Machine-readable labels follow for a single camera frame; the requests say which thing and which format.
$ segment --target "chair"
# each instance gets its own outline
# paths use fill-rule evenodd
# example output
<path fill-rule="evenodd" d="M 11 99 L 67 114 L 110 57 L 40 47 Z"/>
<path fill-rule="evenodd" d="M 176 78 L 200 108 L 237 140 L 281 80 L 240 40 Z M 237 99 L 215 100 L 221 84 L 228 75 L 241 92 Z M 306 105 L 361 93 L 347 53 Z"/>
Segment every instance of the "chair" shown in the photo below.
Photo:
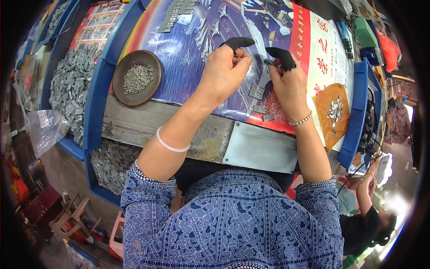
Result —
<path fill-rule="evenodd" d="M 122 217 L 122 214 L 123 214 L 122 211 L 118 212 L 117 220 L 115 220 L 114 229 L 112 230 L 111 238 L 109 240 L 109 246 L 121 258 L 124 257 L 124 245 L 121 244 L 121 243 L 116 242 L 114 240 L 114 238 L 115 238 L 115 235 L 117 233 L 118 226 L 120 227 L 121 231 L 123 230 L 123 225 L 124 225 L 124 223 L 125 223 L 126 220 Z"/>
<path fill-rule="evenodd" d="M 73 234 L 74 232 L 77 232 L 79 229 L 85 235 L 86 238 L 88 238 L 91 234 L 91 232 L 88 230 L 85 224 L 83 224 L 82 221 L 80 220 L 80 216 L 85 210 L 85 206 L 89 202 L 89 199 L 85 197 L 85 199 L 79 204 L 76 210 L 72 213 L 71 208 L 76 198 L 77 198 L 77 194 L 75 195 L 75 197 L 73 197 L 72 200 L 70 200 L 67 203 L 66 209 L 61 214 L 59 214 L 55 218 L 55 220 L 49 222 L 50 228 L 56 234 L 58 234 L 63 238 L 68 238 L 71 234 Z M 66 224 L 66 222 L 69 222 L 69 224 L 71 226 L 73 225 L 73 227 L 68 232 L 63 232 L 61 228 Z"/>

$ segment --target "hand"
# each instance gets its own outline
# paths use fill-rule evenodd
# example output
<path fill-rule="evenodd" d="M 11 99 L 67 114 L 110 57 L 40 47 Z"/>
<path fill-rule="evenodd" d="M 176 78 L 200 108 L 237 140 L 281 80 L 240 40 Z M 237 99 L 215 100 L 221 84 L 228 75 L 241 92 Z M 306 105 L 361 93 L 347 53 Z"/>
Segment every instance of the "hand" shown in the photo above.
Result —
<path fill-rule="evenodd" d="M 372 198 L 376 189 L 376 178 L 373 178 L 369 183 L 369 197 Z"/>
<path fill-rule="evenodd" d="M 373 175 L 376 175 L 378 173 L 379 168 L 379 162 L 381 161 L 381 158 L 376 159 L 369 167 L 369 173 L 372 173 Z"/>
<path fill-rule="evenodd" d="M 222 45 L 209 54 L 191 99 L 212 112 L 241 85 L 252 60 L 245 50 L 238 48 L 234 54 L 229 46 Z"/>
<path fill-rule="evenodd" d="M 364 179 L 360 182 L 357 189 L 365 190 L 365 192 L 368 192 L 369 187 L 371 187 L 370 183 L 372 182 L 372 180 L 373 180 L 372 173 L 366 173 L 366 175 L 364 175 Z"/>
<path fill-rule="evenodd" d="M 274 66 L 269 66 L 273 90 L 276 93 L 279 104 L 290 122 L 301 121 L 306 118 L 310 109 L 306 102 L 307 78 L 299 65 L 291 71 L 283 71 L 279 68 L 279 59 L 275 59 Z"/>

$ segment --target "blue plastic tray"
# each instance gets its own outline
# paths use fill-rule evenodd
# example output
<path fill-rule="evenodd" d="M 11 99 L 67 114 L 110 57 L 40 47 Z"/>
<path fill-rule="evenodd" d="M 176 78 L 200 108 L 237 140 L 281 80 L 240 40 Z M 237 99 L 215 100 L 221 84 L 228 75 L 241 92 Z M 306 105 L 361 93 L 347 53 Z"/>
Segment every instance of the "blue plastic tray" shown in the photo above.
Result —
<path fill-rule="evenodd" d="M 59 61 L 64 59 L 67 51 L 69 50 L 70 44 L 79 28 L 82 20 L 85 18 L 88 10 L 90 9 L 90 4 L 96 0 L 80 0 L 75 1 L 72 6 L 71 11 L 67 14 L 65 23 L 61 27 L 60 31 L 64 32 L 59 36 L 52 47 L 51 54 L 49 56 L 48 65 L 46 67 L 45 79 L 42 85 L 42 98 L 40 99 L 40 109 L 51 109 L 51 104 L 49 103 L 49 97 L 51 95 L 51 80 L 54 76 L 54 70 L 57 68 Z M 60 140 L 60 145 L 68 151 L 71 155 L 80 161 L 83 161 L 84 150 L 79 147 L 73 141 L 72 135 L 67 135 Z"/>
<path fill-rule="evenodd" d="M 86 180 L 90 191 L 101 199 L 113 204 L 116 207 L 120 207 L 120 196 L 114 194 L 109 189 L 99 186 L 97 177 L 95 176 L 94 169 L 91 164 L 91 154 L 85 156 L 85 170 L 86 170 Z"/>
<path fill-rule="evenodd" d="M 350 114 L 351 117 L 347 133 L 345 134 L 344 142 L 338 156 L 338 161 L 346 168 L 347 171 L 352 164 L 360 143 L 367 108 L 368 88 L 370 88 L 375 95 L 375 116 L 379 123 L 381 115 L 382 90 L 378 79 L 372 70 L 372 66 L 367 58 L 363 58 L 362 62 L 355 63 L 354 65 L 354 95 Z M 366 164 L 358 171 L 360 173 L 367 170 L 370 156 L 366 155 L 364 161 Z"/>
<path fill-rule="evenodd" d="M 58 23 L 54 28 L 54 31 L 50 37 L 47 37 L 47 32 L 49 28 L 49 24 L 52 21 L 52 17 L 54 16 L 55 11 L 59 8 L 60 5 L 64 4 L 67 0 L 59 0 L 57 5 L 55 6 L 54 10 L 52 11 L 51 15 L 47 18 L 47 21 L 45 23 L 45 26 L 42 29 L 42 32 L 40 33 L 39 39 L 37 40 L 37 46 L 45 45 L 51 41 L 54 41 L 54 39 L 57 37 L 59 33 L 62 33 L 63 30 L 67 28 L 63 28 L 63 24 L 68 20 L 68 17 L 70 15 L 71 10 L 75 10 L 74 6 L 77 2 L 84 2 L 84 0 L 72 0 L 69 5 L 64 10 L 63 14 L 61 15 L 60 19 L 58 19 Z"/>
<path fill-rule="evenodd" d="M 150 0 L 132 0 L 127 4 L 97 60 L 86 101 L 83 144 L 86 148 L 84 159 L 88 185 L 93 194 L 117 207 L 120 207 L 119 195 L 98 185 L 91 164 L 91 155 L 88 153 L 101 143 L 104 107 L 118 59 L 130 33 L 149 3 Z"/>

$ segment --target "calendar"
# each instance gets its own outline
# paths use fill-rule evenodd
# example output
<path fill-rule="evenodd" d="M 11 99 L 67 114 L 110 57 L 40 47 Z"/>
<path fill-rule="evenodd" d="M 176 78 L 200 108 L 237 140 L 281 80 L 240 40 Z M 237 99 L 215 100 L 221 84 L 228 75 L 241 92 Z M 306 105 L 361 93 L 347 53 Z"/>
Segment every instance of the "calendar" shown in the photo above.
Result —
<path fill-rule="evenodd" d="M 307 103 L 314 115 L 317 115 L 313 97 L 318 95 L 328 85 L 340 83 L 345 86 L 348 108 L 351 112 L 354 91 L 354 65 L 348 59 L 342 39 L 334 21 L 326 21 L 317 14 L 310 14 L 310 56 L 309 73 L 307 75 Z M 319 137 L 324 146 L 324 135 L 319 117 L 313 117 Z M 340 151 L 344 138 L 342 137 L 333 150 Z"/>

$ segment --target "poster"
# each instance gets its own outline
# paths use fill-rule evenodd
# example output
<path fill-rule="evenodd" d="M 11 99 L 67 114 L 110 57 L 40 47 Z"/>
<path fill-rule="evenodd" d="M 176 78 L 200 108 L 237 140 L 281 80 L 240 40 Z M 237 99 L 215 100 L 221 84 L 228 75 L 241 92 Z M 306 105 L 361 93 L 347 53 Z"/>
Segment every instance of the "poster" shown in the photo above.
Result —
<path fill-rule="evenodd" d="M 71 47 L 103 49 L 115 23 L 123 13 L 125 3 L 105 3 L 93 6 L 81 22 Z"/>
<path fill-rule="evenodd" d="M 210 7 L 207 18 L 201 19 L 194 14 L 179 15 L 169 33 L 158 33 L 170 2 L 151 1 L 120 57 L 121 60 L 139 49 L 158 56 L 163 66 L 163 77 L 153 96 L 155 100 L 183 104 L 196 89 L 207 56 L 231 37 L 255 40 L 255 45 L 245 48 L 254 61 L 243 83 L 213 111 L 215 115 L 294 134 L 273 92 L 268 68 L 263 64 L 265 59 L 271 59 L 265 51 L 267 46 L 287 49 L 298 59 L 298 64 L 308 76 L 308 106 L 314 113 L 312 96 L 324 86 L 339 82 L 348 88 L 347 93 L 352 92 L 353 64 L 350 60 L 343 60 L 346 55 L 334 23 L 307 9 L 288 0 L 200 0 L 196 6 Z M 261 100 L 249 96 L 253 84 L 265 89 Z M 266 107 L 267 114 L 273 113 L 275 119 L 263 121 L 263 114 L 253 111 L 254 105 Z"/>

